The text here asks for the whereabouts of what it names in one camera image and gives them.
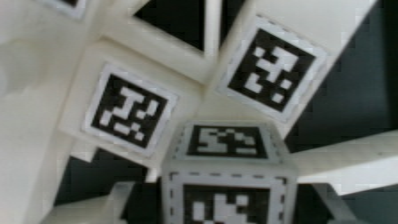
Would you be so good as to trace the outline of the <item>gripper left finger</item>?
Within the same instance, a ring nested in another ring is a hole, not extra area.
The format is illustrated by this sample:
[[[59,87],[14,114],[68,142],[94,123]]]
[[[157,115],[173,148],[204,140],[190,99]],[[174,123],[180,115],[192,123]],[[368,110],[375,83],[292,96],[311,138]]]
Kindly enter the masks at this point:
[[[105,196],[55,206],[41,224],[162,224],[160,185],[117,182]]]

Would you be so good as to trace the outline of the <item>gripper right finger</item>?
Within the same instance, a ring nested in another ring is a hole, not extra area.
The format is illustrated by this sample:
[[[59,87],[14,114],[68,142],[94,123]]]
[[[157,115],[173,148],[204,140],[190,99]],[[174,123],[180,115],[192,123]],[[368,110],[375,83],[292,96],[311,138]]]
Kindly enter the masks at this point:
[[[300,184],[293,224],[354,224],[359,219],[329,184]]]

